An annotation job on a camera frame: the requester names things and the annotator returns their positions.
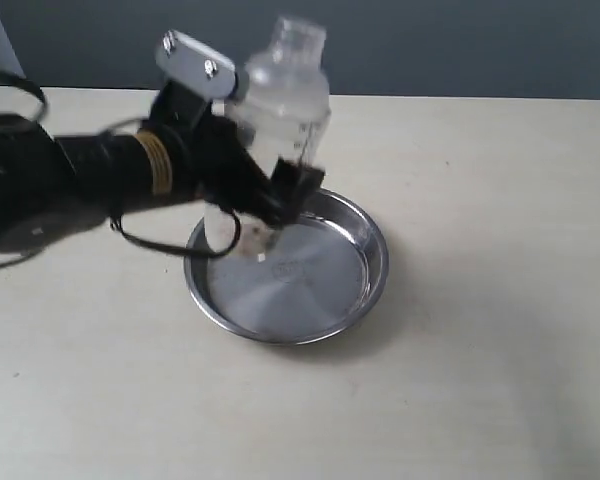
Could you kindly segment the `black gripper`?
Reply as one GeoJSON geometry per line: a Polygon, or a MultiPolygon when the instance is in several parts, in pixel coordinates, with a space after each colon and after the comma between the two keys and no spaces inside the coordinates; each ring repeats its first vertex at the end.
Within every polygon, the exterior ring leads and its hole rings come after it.
{"type": "Polygon", "coordinates": [[[320,167],[279,158],[270,181],[241,145],[237,125],[176,82],[159,90],[147,129],[172,158],[175,193],[188,192],[227,214],[250,215],[274,228],[296,221],[326,175],[320,167]]]}

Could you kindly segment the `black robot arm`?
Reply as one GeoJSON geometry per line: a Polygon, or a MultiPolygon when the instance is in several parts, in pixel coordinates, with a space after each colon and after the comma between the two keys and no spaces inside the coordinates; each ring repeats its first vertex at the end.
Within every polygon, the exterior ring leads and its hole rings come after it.
{"type": "Polygon", "coordinates": [[[324,176],[282,158],[266,174],[232,120],[172,81],[133,134],[51,136],[0,113],[0,253],[40,251],[104,223],[121,231],[127,214],[196,201],[281,229],[324,176]]]}

